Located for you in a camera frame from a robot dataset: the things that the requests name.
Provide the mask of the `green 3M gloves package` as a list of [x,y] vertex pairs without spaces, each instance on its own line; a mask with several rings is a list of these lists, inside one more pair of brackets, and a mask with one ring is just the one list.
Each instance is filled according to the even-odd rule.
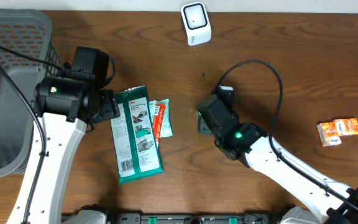
[[120,116],[110,120],[119,183],[126,184],[163,172],[151,122],[146,86],[116,95]]

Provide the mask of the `teal and orange sachet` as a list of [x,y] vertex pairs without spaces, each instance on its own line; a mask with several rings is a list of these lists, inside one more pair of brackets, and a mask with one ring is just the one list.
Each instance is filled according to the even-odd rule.
[[153,134],[158,145],[160,138],[173,136],[170,124],[169,99],[162,101],[150,101],[149,111],[151,115]]

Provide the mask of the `grey plastic mesh basket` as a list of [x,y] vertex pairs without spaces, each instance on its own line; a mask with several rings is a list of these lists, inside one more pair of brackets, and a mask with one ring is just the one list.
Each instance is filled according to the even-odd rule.
[[[52,30],[40,11],[0,9],[0,65],[30,103],[36,84],[63,65]],[[29,111],[0,73],[0,178],[25,171],[32,136]]]

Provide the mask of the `orange tissue packet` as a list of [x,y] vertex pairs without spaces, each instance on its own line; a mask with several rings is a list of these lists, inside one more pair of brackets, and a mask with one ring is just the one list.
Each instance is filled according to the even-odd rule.
[[319,123],[317,129],[323,147],[337,146],[342,143],[335,122]]

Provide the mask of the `small orange box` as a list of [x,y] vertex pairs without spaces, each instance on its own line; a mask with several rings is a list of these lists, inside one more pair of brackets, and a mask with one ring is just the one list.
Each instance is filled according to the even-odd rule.
[[340,136],[358,135],[357,118],[335,119],[334,123],[336,125],[338,135]]

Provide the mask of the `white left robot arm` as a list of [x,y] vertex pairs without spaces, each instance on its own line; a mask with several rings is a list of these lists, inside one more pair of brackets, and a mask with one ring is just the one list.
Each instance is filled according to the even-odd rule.
[[35,121],[24,179],[8,223],[60,223],[74,155],[89,125],[120,115],[105,75],[46,77],[35,87]]

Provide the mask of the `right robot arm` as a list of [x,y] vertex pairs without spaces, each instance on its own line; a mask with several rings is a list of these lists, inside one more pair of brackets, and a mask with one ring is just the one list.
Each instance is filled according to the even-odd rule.
[[266,175],[295,196],[309,209],[311,223],[358,223],[358,187],[318,172],[256,124],[241,123],[232,100],[213,94],[196,109],[226,157]]

